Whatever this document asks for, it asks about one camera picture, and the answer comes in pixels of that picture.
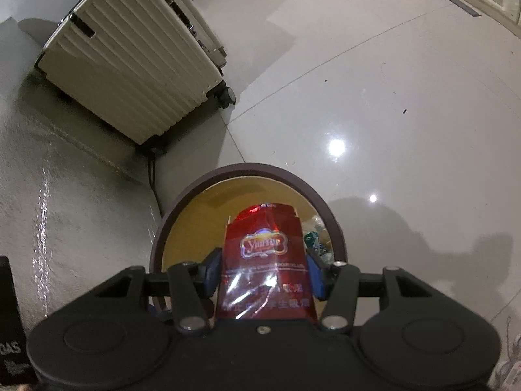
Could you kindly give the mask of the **red cigarette pack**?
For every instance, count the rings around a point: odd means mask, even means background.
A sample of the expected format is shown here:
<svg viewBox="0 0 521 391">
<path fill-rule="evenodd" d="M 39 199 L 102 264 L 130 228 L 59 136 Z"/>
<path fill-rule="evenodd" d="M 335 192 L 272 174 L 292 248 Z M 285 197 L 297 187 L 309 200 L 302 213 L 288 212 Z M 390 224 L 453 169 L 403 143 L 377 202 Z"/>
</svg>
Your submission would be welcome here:
<svg viewBox="0 0 521 391">
<path fill-rule="evenodd" d="M 228 223 L 216 318 L 317 321 L 301 223 L 292 206 L 251 206 Z"/>
</svg>

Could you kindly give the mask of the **teal snack bag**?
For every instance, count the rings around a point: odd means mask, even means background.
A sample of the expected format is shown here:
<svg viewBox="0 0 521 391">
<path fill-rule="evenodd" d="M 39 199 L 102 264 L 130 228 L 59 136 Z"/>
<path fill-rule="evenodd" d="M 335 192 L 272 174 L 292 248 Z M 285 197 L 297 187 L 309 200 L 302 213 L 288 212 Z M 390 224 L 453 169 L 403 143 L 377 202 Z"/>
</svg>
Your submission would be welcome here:
<svg viewBox="0 0 521 391">
<path fill-rule="evenodd" d="M 325 264 L 332 264 L 335 260 L 330 234 L 325 223 L 314 215 L 302 223 L 305 248 L 315 253 Z"/>
</svg>

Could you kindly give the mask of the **yellow trash bin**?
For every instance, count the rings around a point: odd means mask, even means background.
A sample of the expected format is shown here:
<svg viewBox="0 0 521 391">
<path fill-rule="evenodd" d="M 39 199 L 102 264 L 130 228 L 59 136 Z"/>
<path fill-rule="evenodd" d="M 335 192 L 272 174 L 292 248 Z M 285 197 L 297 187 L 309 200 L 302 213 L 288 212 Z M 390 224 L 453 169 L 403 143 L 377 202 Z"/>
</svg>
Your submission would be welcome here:
<svg viewBox="0 0 521 391">
<path fill-rule="evenodd" d="M 150 260 L 150 270 L 161 288 L 155 297 L 156 305 L 171 311 L 167 275 L 170 266 L 185 261 L 201 263 L 216 247 L 223 249 L 228 223 L 244 209 L 265 203 L 292 206 L 301 227 L 305 220 L 318 215 L 330 234 L 334 261 L 348 263 L 339 223 L 310 184 L 268 164 L 232 164 L 189 185 L 165 215 Z"/>
</svg>

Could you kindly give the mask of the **cream ribbed suitcase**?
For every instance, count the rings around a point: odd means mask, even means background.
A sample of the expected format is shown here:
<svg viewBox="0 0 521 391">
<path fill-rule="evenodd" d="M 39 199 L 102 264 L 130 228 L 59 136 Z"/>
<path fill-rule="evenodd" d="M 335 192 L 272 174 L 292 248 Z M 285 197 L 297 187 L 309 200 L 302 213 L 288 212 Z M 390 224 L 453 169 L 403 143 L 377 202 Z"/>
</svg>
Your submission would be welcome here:
<svg viewBox="0 0 521 391">
<path fill-rule="evenodd" d="M 138 145 L 213 98 L 235 104 L 223 44 L 192 0 L 79 0 L 35 69 Z"/>
</svg>

